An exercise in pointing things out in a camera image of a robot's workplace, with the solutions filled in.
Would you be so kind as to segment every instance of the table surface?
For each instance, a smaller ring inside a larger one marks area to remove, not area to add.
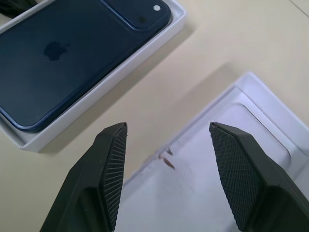
[[[125,177],[253,71],[309,125],[309,18],[289,0],[179,0],[185,28],[39,154],[0,132],[0,231],[39,231],[95,136],[128,123]]]

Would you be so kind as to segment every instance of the phone back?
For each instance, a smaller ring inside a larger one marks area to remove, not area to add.
[[[170,18],[160,0],[56,0],[0,35],[0,113],[42,130]]]

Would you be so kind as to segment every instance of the flash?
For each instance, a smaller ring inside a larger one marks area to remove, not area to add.
[[[155,11],[159,11],[159,10],[161,10],[161,7],[158,6],[158,5],[155,5],[155,6],[154,6],[154,10],[155,10]]]

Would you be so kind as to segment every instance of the blue iphone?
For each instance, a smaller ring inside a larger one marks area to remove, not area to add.
[[[0,113],[44,129],[170,19],[161,0],[56,0],[0,34]]]

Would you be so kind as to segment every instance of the apple logo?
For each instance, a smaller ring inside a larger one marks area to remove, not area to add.
[[[59,42],[53,41],[49,43],[44,49],[44,56],[47,56],[50,61],[57,61],[60,59],[60,56],[64,53],[67,53],[66,47],[69,44],[61,44]]]

